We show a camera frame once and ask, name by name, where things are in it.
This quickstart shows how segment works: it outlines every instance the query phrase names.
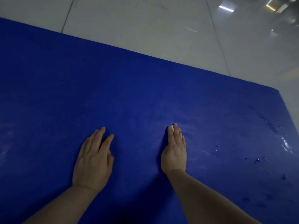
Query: bare arm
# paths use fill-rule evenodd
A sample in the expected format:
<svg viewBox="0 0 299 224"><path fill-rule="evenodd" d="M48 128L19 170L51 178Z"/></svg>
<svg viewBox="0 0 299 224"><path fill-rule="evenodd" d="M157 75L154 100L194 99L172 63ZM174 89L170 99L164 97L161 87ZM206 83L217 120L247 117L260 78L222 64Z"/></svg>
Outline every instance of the bare arm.
<svg viewBox="0 0 299 224"><path fill-rule="evenodd" d="M189 176L186 170L185 138L177 124L168 127L168 146L162 153L161 168L167 175L182 205L185 216L193 223L258 224L230 200Z"/></svg>
<svg viewBox="0 0 299 224"><path fill-rule="evenodd" d="M112 172L109 148L113 135L100 147L105 128L96 130L83 143L73 173L73 186L50 202L24 224L77 223L95 196L105 187Z"/></svg>

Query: blue mat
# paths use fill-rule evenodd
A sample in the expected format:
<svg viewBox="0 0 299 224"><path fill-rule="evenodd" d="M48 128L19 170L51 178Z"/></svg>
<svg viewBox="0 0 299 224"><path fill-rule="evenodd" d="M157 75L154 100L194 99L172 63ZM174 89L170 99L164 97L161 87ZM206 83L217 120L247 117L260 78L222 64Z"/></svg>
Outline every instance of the blue mat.
<svg viewBox="0 0 299 224"><path fill-rule="evenodd" d="M113 172L80 223L186 223L159 165L178 123L187 173L263 223L298 223L299 138L273 88L0 19L0 220L71 185L95 129Z"/></svg>

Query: white floor tile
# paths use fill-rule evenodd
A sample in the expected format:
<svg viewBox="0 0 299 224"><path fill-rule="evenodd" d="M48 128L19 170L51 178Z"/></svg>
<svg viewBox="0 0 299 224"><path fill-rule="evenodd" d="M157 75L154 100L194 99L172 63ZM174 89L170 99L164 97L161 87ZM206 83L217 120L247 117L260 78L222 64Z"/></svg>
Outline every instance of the white floor tile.
<svg viewBox="0 0 299 224"><path fill-rule="evenodd" d="M231 76L278 89L299 129L298 4L275 13L269 1L207 0Z"/></svg>
<svg viewBox="0 0 299 224"><path fill-rule="evenodd" d="M61 32L72 0L0 0L0 17Z"/></svg>
<svg viewBox="0 0 299 224"><path fill-rule="evenodd" d="M205 0L74 0L63 33L228 75Z"/></svg>

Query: hand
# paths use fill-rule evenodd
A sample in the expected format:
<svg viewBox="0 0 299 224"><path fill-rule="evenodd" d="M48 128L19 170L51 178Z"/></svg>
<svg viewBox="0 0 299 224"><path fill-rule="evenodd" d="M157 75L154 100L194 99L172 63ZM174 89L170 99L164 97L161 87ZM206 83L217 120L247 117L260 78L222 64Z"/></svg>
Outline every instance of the hand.
<svg viewBox="0 0 299 224"><path fill-rule="evenodd" d="M83 143L73 173L73 186L82 186L98 194L106 185L112 172L114 157L109 150L114 135L102 143L105 127L96 130Z"/></svg>
<svg viewBox="0 0 299 224"><path fill-rule="evenodd" d="M175 123L173 130L169 126L167 132L168 145L161 155L161 168L166 175L174 169L185 171L187 163L186 142L181 129L178 128L178 125Z"/></svg>

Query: person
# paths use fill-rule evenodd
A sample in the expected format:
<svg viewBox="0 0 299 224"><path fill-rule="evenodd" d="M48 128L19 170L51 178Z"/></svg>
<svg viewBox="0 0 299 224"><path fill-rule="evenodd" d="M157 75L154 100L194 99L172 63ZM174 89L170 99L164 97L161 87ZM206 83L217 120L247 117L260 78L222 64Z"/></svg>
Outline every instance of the person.
<svg viewBox="0 0 299 224"><path fill-rule="evenodd" d="M114 157L109 148L114 135L102 143L105 128L96 130L82 144L73 172L73 185L25 224L77 223L95 196L105 187ZM186 141L177 124L168 127L168 145L161 155L161 168L179 198L189 223L260 223L230 200L189 176Z"/></svg>

